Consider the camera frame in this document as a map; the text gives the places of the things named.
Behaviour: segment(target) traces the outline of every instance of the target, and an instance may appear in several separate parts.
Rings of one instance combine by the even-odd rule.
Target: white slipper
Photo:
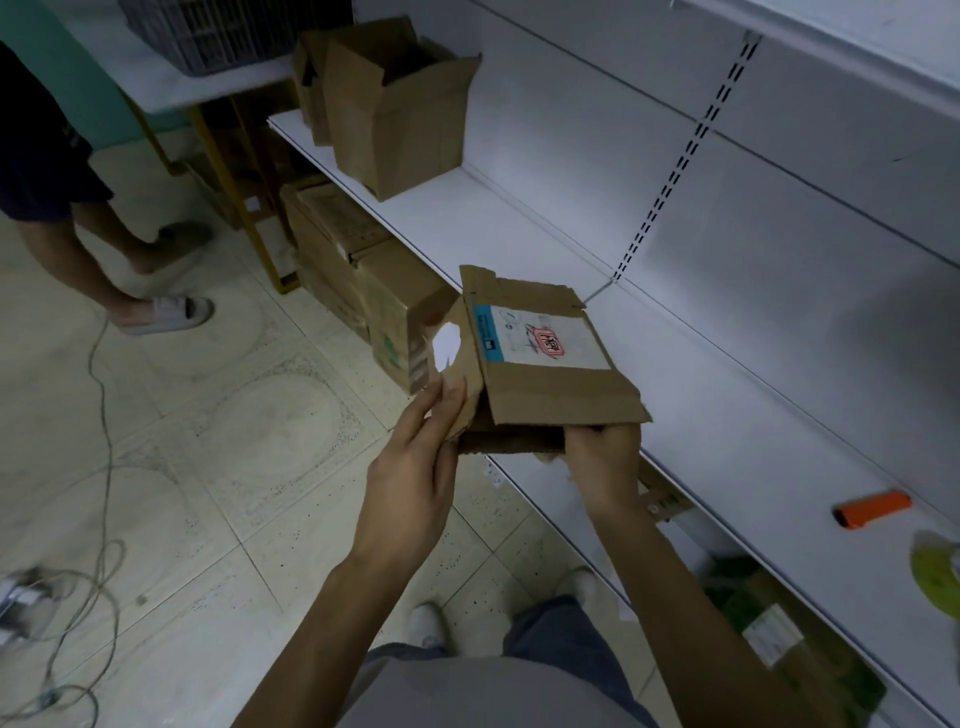
[[[154,299],[154,320],[150,324],[118,328],[129,336],[186,331],[206,323],[212,315],[213,301],[210,299],[161,296]]]

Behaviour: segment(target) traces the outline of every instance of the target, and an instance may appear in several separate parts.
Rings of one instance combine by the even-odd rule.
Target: cable
[[[90,701],[90,704],[93,708],[93,718],[89,723],[89,728],[96,728],[97,721],[100,718],[100,701],[93,693],[93,689],[96,688],[100,681],[104,678],[104,675],[107,674],[110,665],[113,663],[113,657],[116,654],[117,640],[120,637],[120,605],[118,604],[116,597],[114,597],[113,594],[107,589],[107,582],[116,573],[116,570],[113,570],[110,573],[107,572],[107,550],[111,543],[107,536],[107,516],[110,502],[110,488],[112,486],[113,479],[113,441],[110,439],[110,433],[107,427],[107,386],[93,372],[93,360],[96,357],[97,350],[100,348],[100,342],[103,341],[104,334],[107,333],[108,323],[109,321],[105,317],[104,324],[100,328],[100,333],[97,334],[96,341],[93,342],[93,346],[90,348],[90,353],[86,358],[86,373],[91,379],[93,379],[93,381],[97,383],[97,386],[100,387],[100,427],[104,433],[104,439],[107,441],[107,475],[104,483],[104,505],[101,512],[100,521],[100,548],[97,551],[97,558],[93,565],[93,573],[91,575],[72,569],[48,570],[41,578],[36,579],[35,582],[28,587],[32,588],[41,586],[42,584],[53,582],[55,579],[69,575],[74,576],[77,579],[88,581],[90,583],[90,589],[87,592],[83,602],[81,602],[73,616],[66,623],[66,626],[58,634],[52,636],[28,638],[28,641],[33,643],[52,642],[56,640],[57,646],[54,648],[47,660],[39,694],[21,705],[13,713],[0,715],[0,728],[14,721],[28,720],[34,716],[38,716],[39,714],[52,709],[54,706],[58,706],[59,710],[70,708],[84,698],[87,698]],[[101,597],[109,603],[110,610],[113,614],[113,635],[110,639],[107,660],[104,662],[104,666],[100,669],[100,672],[97,673],[97,676],[90,682],[89,685],[83,686],[72,683],[57,685],[54,681],[54,663],[56,662],[57,657],[60,655],[60,650],[63,648],[63,642],[71,632],[77,629],[77,627],[79,627],[80,624],[90,616]],[[0,612],[0,618],[6,614],[7,610]],[[49,627],[50,623],[52,623],[55,614],[56,612],[50,617],[50,620],[48,621],[46,627],[44,627],[44,630]],[[76,692],[77,697],[72,702],[62,703],[61,701],[63,694],[66,692]]]

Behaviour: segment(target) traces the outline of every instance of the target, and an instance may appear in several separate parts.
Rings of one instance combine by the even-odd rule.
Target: tiled floor
[[[95,166],[143,235],[188,216],[218,231],[206,251],[153,279],[89,241],[131,291],[202,293],[217,306],[195,331],[132,340],[108,329],[94,362],[114,443],[108,567],[121,607],[116,655],[96,690],[98,728],[226,728],[347,553],[365,469],[407,398],[306,292],[277,295],[243,234],[213,218],[192,181],[166,176],[146,143],[100,153]],[[262,229],[284,245],[276,224]],[[100,324],[0,220],[0,573],[92,570],[107,446],[85,368]],[[493,487],[479,456],[461,462],[454,508],[377,643],[400,639],[406,613],[430,599],[461,653],[496,654],[510,615],[580,563],[512,486]],[[98,604],[70,634],[58,680],[97,675],[110,614]],[[636,694],[664,728],[678,726],[643,633],[621,620],[611,592],[591,617]],[[0,715],[36,694],[51,646],[0,653]],[[89,720],[82,701],[32,723]]]

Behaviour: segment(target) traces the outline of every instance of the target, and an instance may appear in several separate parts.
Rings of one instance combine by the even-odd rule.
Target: plastic crate
[[[349,0],[119,0],[130,29],[187,76],[290,53],[301,30],[353,22]]]

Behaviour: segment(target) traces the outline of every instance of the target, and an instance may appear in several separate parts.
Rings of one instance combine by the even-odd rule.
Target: person
[[[444,439],[466,385],[433,382],[400,415],[373,460],[347,558],[233,728],[622,726],[654,728],[578,600],[519,615],[504,655],[452,656],[436,606],[415,609],[412,645],[370,644],[439,541],[453,501],[457,449]],[[814,721],[713,608],[643,511],[638,425],[566,427],[584,506],[630,597],[686,728],[799,728]],[[567,578],[582,595],[583,573]]]
[[[5,43],[0,75],[15,99],[0,114],[0,210],[27,250],[55,279],[101,305],[129,334],[193,328],[213,313],[206,299],[164,296],[147,301],[124,293],[77,237],[76,225],[123,254],[136,273],[149,275],[211,237],[200,223],[161,228],[156,240],[134,235],[109,201],[113,193],[90,168],[90,144],[67,121],[53,95]]]

